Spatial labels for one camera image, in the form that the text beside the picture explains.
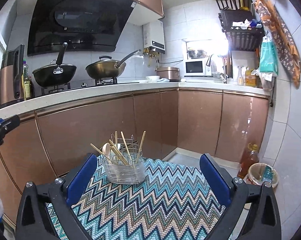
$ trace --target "zigzag patterned tablecloth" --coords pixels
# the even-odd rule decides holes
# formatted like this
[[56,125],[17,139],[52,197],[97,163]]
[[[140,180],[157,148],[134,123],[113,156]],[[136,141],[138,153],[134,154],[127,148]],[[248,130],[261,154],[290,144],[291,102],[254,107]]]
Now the zigzag patterned tablecloth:
[[[146,179],[138,185],[111,183],[100,157],[81,200],[72,209],[94,240],[202,240],[225,210],[201,171],[144,159]],[[52,204],[49,214],[67,239]]]

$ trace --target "white countertop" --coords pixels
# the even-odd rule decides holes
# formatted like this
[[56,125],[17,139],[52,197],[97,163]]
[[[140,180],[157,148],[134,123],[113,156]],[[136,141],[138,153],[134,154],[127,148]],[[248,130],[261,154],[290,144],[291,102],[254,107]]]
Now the white countertop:
[[100,87],[89,87],[77,90],[63,91],[56,94],[46,95],[38,98],[33,98],[24,102],[7,106],[0,109],[0,118],[6,119],[15,114],[23,114],[36,109],[54,106],[66,102],[76,101],[85,98],[92,98],[102,95],[116,94],[121,92],[149,90],[149,89],[164,89],[164,88],[207,88],[219,90],[231,90],[258,95],[267,95],[270,93],[259,88],[237,86],[232,84],[223,84],[215,82],[165,82],[165,83],[129,83],[117,84]]

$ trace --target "range hood vent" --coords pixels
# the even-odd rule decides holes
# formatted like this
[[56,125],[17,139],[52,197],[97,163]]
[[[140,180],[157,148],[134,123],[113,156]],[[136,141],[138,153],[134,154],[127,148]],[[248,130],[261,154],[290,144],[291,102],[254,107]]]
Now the range hood vent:
[[133,0],[37,0],[27,55],[68,51],[113,52],[134,8]]

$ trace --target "tile floor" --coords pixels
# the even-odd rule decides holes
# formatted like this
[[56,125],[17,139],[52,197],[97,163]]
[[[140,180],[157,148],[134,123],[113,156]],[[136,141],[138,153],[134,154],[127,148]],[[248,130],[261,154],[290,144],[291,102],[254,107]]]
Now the tile floor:
[[[175,164],[180,164],[180,165],[185,165],[185,166],[189,166],[189,167],[199,168],[199,159],[192,158],[192,157],[182,155],[182,154],[179,154],[179,153],[176,153],[174,156],[172,156],[168,160],[168,162],[175,163]],[[225,167],[225,166],[221,166],[221,167],[225,168],[233,178],[237,176],[238,170],[233,169],[233,168],[229,168],[229,167]],[[248,214],[248,210],[243,209],[243,212],[242,212],[241,216],[239,217],[237,225],[234,228],[233,236],[232,236],[231,240],[235,240],[238,237],[238,234],[240,233],[240,231],[243,227],[243,224],[245,222],[247,214]]]

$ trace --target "microwave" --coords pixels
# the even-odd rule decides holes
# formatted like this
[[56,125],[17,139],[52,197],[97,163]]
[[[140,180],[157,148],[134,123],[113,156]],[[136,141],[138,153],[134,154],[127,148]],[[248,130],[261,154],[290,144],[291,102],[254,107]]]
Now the microwave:
[[185,77],[187,76],[212,76],[212,68],[206,66],[208,57],[185,60]]

